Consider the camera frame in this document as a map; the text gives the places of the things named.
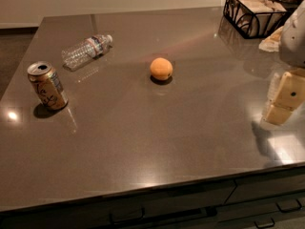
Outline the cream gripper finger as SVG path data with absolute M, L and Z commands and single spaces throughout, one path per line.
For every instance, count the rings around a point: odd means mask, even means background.
M 304 101 L 305 70 L 294 68 L 281 74 L 274 100 L 267 100 L 263 120 L 273 125 L 282 125 Z
M 277 91 L 277 88 L 279 86 L 281 79 L 281 75 L 279 73 L 275 73 L 273 78 L 271 79 L 270 85 L 269 85 L 269 90 L 267 93 L 267 97 L 269 101 L 273 101 L 275 98 L 275 93 Z

